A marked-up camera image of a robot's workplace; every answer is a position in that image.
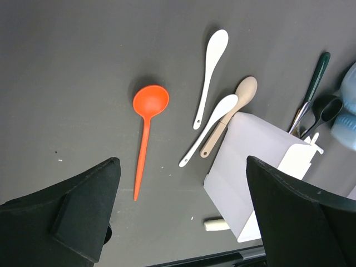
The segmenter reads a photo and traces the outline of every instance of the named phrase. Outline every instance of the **beige spoon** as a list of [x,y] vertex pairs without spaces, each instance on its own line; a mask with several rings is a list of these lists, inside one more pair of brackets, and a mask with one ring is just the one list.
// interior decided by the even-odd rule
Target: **beige spoon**
[[228,125],[230,119],[233,117],[233,115],[238,112],[242,107],[246,106],[252,98],[254,98],[257,90],[257,80],[250,76],[244,79],[238,87],[236,88],[235,94],[238,96],[239,100],[238,103],[235,105],[235,107],[227,113],[224,117],[220,119],[220,121],[217,123],[214,131],[210,135],[209,139],[203,146],[203,148],[200,150],[200,156],[201,157],[208,157],[211,150],[215,146],[216,142],[220,138],[222,132],[225,130],[226,125]]

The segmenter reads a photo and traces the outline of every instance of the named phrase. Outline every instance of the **spoon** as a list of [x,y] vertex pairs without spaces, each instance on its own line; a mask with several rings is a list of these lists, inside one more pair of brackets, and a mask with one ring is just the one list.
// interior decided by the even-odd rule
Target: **spoon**
[[318,89],[320,80],[322,79],[324,72],[328,66],[331,54],[329,52],[324,52],[320,55],[317,66],[314,70],[312,79],[310,81],[308,90],[301,104],[301,108],[296,112],[296,116],[289,130],[289,134],[294,134],[296,127],[298,126],[301,118],[309,111],[313,102],[313,97]]
[[184,158],[179,162],[180,167],[184,167],[192,155],[194,154],[195,150],[199,147],[200,143],[210,130],[210,128],[216,123],[221,117],[223,117],[226,113],[228,113],[238,102],[238,96],[237,95],[228,95],[225,96],[215,107],[214,111],[211,114],[210,119],[208,120],[203,132],[201,132],[200,136],[198,139],[195,141],[195,143],[192,145],[190,150],[187,152],[187,154],[184,156]]
[[168,105],[168,92],[159,85],[149,85],[137,92],[133,98],[134,110],[144,120],[144,131],[142,133],[139,161],[137,163],[134,200],[139,197],[142,174],[144,173],[147,144],[150,135],[151,119],[161,113]]
[[257,80],[250,76],[244,79],[238,85],[235,94],[238,96],[239,100],[235,107],[229,111],[223,118],[220,119],[218,124],[215,126],[214,131],[210,135],[209,139],[200,150],[201,157],[208,157],[211,150],[214,148],[216,142],[220,138],[222,132],[225,130],[226,125],[228,125],[230,119],[233,115],[238,112],[242,107],[246,106],[252,98],[254,98],[257,90]]
[[199,108],[196,113],[195,121],[193,124],[194,130],[196,130],[200,127],[202,115],[204,113],[207,92],[209,90],[211,76],[215,69],[216,64],[218,63],[220,57],[223,55],[223,53],[226,49],[226,46],[228,45],[228,41],[229,41],[228,33],[224,29],[221,29],[221,30],[215,32],[211,36],[211,38],[207,44],[206,58],[205,58],[204,85],[202,87]]
[[316,132],[312,138],[308,136],[306,139],[304,139],[304,142],[310,144],[311,146],[314,146],[315,149],[322,155],[324,153],[324,150],[316,144],[318,138],[319,138],[319,133]]
[[317,98],[311,108],[315,116],[315,123],[312,125],[312,127],[307,129],[300,138],[304,140],[321,124],[334,119],[342,108],[343,101],[338,96],[325,95]]

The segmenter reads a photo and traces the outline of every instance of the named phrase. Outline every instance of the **white plastic spoon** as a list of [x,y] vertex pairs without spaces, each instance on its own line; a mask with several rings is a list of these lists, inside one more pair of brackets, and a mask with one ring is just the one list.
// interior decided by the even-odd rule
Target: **white plastic spoon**
[[316,132],[314,134],[313,138],[310,138],[310,136],[308,136],[306,139],[304,139],[304,142],[306,142],[312,146],[315,146],[316,150],[322,155],[324,153],[324,150],[316,144],[318,137],[319,137],[319,133]]
[[226,46],[228,45],[229,35],[224,30],[221,29],[215,32],[206,48],[206,57],[205,57],[205,78],[204,78],[204,85],[202,88],[199,108],[196,113],[195,121],[193,123],[193,129],[196,130],[201,125],[202,115],[204,113],[205,102],[207,98],[207,92],[209,90],[209,84],[211,80],[212,73],[215,69],[216,64],[218,63],[220,57],[223,55]]
[[206,136],[206,134],[209,132],[210,128],[216,123],[221,117],[223,117],[226,113],[228,113],[230,110],[233,109],[233,107],[236,105],[238,102],[238,96],[237,95],[228,95],[225,96],[215,107],[214,111],[211,114],[211,117],[209,121],[207,122],[203,132],[201,132],[200,136],[198,139],[195,141],[195,143],[192,145],[188,153],[184,156],[184,158],[179,162],[180,167],[184,167],[194,152],[197,150],[199,147],[200,143]]

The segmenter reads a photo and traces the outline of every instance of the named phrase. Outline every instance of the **dark gray surface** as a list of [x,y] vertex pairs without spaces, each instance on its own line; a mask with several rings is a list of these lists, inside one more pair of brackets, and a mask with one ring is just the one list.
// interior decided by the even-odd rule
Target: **dark gray surface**
[[[219,99],[254,75],[258,92],[244,111],[287,130],[322,50],[332,57],[319,93],[333,92],[356,61],[355,13],[353,0],[2,1],[0,202],[117,156],[113,238],[97,266],[146,266],[260,244],[204,231],[203,219],[218,215],[202,188],[216,148],[178,167],[200,132],[192,123],[206,41],[217,28],[229,33],[203,125]],[[153,82],[167,88],[170,104],[152,121],[135,203],[142,123],[131,102]],[[347,195],[356,184],[356,153],[327,126],[318,144],[325,154],[305,180]]]

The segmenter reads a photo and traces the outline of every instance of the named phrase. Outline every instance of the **hole in spoon handle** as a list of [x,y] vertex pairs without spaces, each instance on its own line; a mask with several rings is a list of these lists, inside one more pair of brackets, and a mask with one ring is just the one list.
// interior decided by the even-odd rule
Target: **hole in spoon handle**
[[187,156],[185,156],[180,162],[179,162],[179,166],[180,167],[184,167],[188,161],[190,160],[190,158],[188,158]]
[[219,140],[220,136],[223,134],[226,125],[222,122],[218,122],[215,126],[214,131],[211,133],[209,139],[205,142],[205,145],[200,150],[200,156],[206,158],[209,156],[211,150],[214,148],[215,144]]
[[193,124],[193,129],[194,130],[199,129],[200,125],[201,125],[201,120],[195,120],[195,122]]

